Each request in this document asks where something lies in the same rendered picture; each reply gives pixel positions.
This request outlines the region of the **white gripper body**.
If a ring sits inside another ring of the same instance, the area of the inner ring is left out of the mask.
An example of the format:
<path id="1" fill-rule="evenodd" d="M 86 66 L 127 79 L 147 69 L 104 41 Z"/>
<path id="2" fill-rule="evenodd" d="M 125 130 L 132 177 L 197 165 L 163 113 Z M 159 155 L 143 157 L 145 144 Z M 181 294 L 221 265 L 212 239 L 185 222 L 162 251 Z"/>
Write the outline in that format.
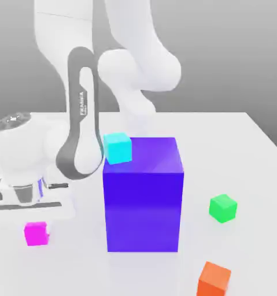
<path id="1" fill-rule="evenodd" d="M 46 197 L 33 204 L 0 201 L 0 221 L 65 220 L 74 216 L 75 208 L 68 197 Z"/>

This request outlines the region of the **small magenta cube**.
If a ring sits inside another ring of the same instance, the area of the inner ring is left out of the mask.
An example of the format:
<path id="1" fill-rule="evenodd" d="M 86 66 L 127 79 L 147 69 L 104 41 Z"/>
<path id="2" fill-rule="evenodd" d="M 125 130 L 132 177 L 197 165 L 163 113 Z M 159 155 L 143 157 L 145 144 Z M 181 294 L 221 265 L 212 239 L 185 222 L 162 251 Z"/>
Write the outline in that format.
<path id="1" fill-rule="evenodd" d="M 48 245 L 49 236 L 45 221 L 27 223 L 24 227 L 24 237 L 28 246 Z"/>

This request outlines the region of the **small cyan cube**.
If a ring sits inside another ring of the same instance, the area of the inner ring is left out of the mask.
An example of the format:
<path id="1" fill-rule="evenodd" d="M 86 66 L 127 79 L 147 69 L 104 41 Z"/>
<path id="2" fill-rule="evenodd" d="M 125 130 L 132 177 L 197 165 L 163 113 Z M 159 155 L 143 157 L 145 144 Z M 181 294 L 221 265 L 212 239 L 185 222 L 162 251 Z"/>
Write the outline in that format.
<path id="1" fill-rule="evenodd" d="M 104 148 L 110 165 L 132 161 L 132 141 L 123 132 L 105 134 Z"/>

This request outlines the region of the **small green cube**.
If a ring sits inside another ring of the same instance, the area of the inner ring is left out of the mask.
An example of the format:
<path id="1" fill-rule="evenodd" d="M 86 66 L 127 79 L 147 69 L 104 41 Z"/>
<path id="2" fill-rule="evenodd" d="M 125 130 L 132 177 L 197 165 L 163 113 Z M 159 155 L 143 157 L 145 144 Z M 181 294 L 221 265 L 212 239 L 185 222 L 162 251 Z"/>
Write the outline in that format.
<path id="1" fill-rule="evenodd" d="M 227 194 L 221 194 L 210 199 L 209 214 L 218 222 L 226 223 L 236 216 L 238 203 Z"/>

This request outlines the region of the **small orange cube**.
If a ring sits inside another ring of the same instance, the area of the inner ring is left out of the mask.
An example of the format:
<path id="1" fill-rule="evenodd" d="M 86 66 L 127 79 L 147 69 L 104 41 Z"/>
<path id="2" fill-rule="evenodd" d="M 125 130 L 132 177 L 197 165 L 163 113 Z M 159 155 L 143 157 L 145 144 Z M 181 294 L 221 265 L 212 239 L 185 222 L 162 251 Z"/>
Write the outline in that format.
<path id="1" fill-rule="evenodd" d="M 198 279 L 196 296 L 225 296 L 231 271 L 207 261 Z"/>

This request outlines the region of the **large blue box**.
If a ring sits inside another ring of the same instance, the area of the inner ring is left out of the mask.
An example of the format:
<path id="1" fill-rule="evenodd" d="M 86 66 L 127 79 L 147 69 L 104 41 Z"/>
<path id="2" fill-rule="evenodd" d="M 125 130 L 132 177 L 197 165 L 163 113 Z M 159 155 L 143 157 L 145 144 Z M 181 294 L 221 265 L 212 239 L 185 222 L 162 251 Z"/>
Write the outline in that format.
<path id="1" fill-rule="evenodd" d="M 175 138 L 133 138 L 132 161 L 104 164 L 109 252 L 176 252 L 184 169 Z"/>

